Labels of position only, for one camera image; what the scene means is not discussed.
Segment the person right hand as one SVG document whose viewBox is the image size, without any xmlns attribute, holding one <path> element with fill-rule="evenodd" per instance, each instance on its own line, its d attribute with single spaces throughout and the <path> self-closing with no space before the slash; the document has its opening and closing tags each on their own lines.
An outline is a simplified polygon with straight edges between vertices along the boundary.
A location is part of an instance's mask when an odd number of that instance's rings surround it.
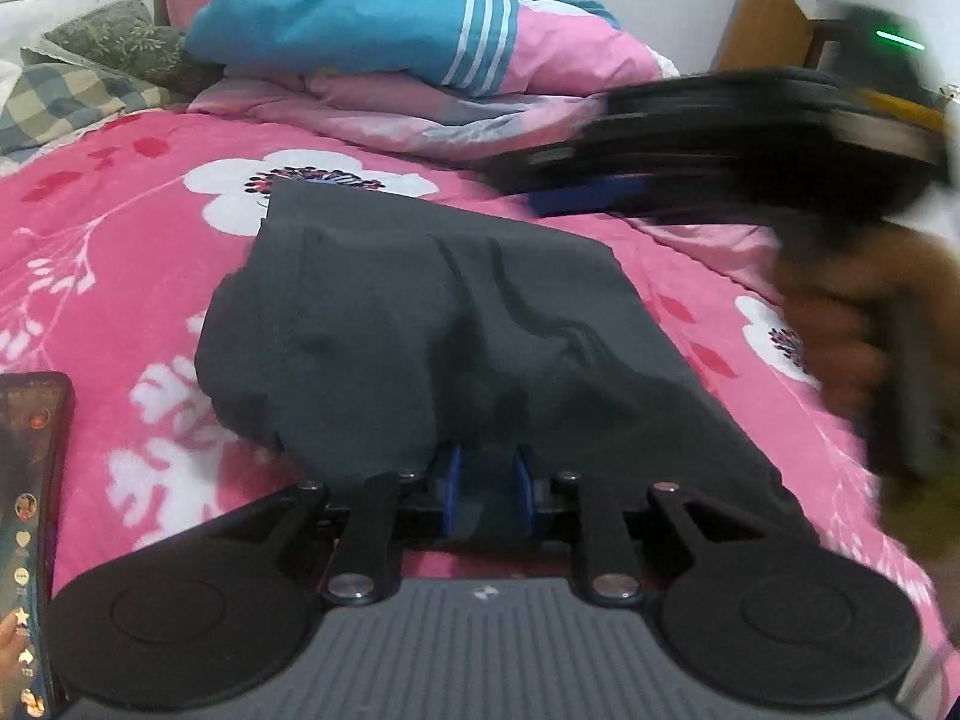
<svg viewBox="0 0 960 720">
<path fill-rule="evenodd" d="M 798 262 L 779 255 L 771 283 L 804 348 L 825 408 L 854 421 L 892 367 L 867 305 L 890 294 L 918 299 L 935 360 L 935 391 L 958 418 L 958 257 L 939 239 L 903 226 L 874 227 L 850 249 Z"/>
</svg>

